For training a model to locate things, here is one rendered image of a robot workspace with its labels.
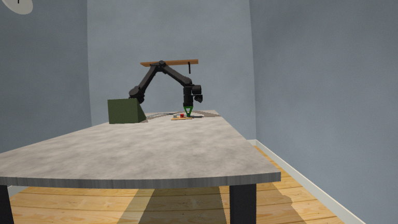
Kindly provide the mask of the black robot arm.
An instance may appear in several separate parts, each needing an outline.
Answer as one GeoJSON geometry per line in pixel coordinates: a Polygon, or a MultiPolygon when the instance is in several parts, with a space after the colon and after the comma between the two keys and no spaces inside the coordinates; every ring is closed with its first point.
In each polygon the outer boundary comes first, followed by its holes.
{"type": "Polygon", "coordinates": [[[203,95],[198,95],[202,94],[201,85],[192,84],[192,80],[189,77],[183,76],[174,69],[170,68],[163,60],[151,64],[148,73],[145,75],[139,86],[135,86],[132,90],[129,91],[129,99],[137,98],[138,102],[141,104],[144,101],[145,90],[157,72],[163,72],[164,74],[168,74],[173,79],[178,81],[184,87],[184,95],[191,94],[192,91],[193,95],[188,95],[188,103],[193,102],[193,96],[195,97],[194,99],[196,101],[200,103],[202,102],[203,95]]]}

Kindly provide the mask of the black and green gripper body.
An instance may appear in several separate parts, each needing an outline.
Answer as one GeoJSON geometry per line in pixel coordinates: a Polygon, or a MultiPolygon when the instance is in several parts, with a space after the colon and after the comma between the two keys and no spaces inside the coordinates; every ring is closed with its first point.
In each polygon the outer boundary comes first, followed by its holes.
{"type": "Polygon", "coordinates": [[[185,106],[193,106],[193,102],[191,102],[191,103],[188,103],[188,95],[191,95],[191,94],[187,94],[187,95],[184,95],[184,102],[183,102],[183,106],[185,107],[185,106]]]}

